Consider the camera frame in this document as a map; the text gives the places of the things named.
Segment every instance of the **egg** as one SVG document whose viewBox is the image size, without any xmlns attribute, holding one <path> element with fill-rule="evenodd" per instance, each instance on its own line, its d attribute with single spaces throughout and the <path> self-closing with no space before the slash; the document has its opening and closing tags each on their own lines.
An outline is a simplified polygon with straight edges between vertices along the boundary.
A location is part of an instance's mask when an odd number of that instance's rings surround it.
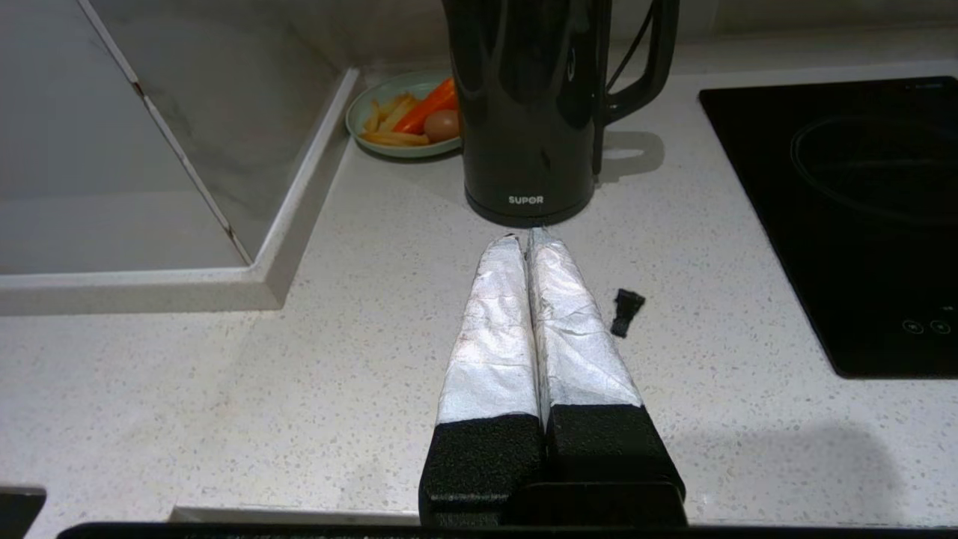
<svg viewBox="0 0 958 539">
<path fill-rule="evenodd" d="M 459 113 L 455 110 L 437 110 L 426 117 L 425 136 L 429 142 L 443 142 L 459 136 Z"/>
</svg>

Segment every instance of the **wall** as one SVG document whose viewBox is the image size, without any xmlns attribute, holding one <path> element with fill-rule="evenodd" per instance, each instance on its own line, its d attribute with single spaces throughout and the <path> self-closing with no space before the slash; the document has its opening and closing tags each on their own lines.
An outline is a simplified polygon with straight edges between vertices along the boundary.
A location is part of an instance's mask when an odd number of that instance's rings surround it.
<svg viewBox="0 0 958 539">
<path fill-rule="evenodd" d="M 277 0 L 300 35 L 340 65 L 446 57 L 440 0 Z M 613 41 L 631 41 L 650 0 L 613 0 Z M 681 42 L 782 31 L 958 22 L 954 0 L 683 0 Z"/>
<path fill-rule="evenodd" d="M 74 0 L 0 3 L 0 273 L 242 264 Z"/>
<path fill-rule="evenodd" d="M 91 2 L 253 257 L 342 74 L 284 3 L 314 2 Z"/>
</svg>

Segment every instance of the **kettle handle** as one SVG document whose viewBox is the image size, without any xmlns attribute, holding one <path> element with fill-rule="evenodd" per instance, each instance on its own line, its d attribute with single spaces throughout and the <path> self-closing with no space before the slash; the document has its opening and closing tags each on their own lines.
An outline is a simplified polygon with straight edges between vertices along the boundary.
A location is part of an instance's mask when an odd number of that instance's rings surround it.
<svg viewBox="0 0 958 539">
<path fill-rule="evenodd" d="M 615 93 L 605 95 L 603 124 L 621 120 L 639 108 L 648 105 L 662 91 L 672 67 L 675 34 L 678 28 L 678 0 L 652 0 L 652 35 L 649 45 L 649 60 L 642 78 Z M 610 16 L 611 9 L 604 10 Z M 600 50 L 608 54 L 608 33 Z"/>
</svg>

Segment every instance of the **supor logo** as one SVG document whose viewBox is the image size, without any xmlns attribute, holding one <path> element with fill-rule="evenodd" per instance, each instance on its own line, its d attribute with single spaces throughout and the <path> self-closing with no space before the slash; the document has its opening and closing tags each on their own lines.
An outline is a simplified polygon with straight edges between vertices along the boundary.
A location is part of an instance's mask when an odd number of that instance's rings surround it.
<svg viewBox="0 0 958 539">
<path fill-rule="evenodd" d="M 509 204 L 542 204 L 543 197 L 509 197 Z"/>
</svg>

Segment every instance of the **white speckled countertop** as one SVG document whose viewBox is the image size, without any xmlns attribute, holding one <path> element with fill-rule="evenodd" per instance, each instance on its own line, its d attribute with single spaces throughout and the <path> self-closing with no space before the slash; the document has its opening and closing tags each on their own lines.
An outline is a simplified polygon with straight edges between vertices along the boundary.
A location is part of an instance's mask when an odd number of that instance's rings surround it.
<svg viewBox="0 0 958 539">
<path fill-rule="evenodd" d="M 649 300 L 619 342 L 692 522 L 958 524 L 958 381 L 834 374 L 696 102 L 932 74 L 958 64 L 675 75 L 611 128 L 646 171 L 554 228 L 604 316 L 620 287 Z M 503 231 L 466 207 L 460 157 L 350 146 L 279 312 L 0 318 L 0 483 L 49 493 L 30 537 L 175 504 L 415 514 L 461 309 Z"/>
</svg>

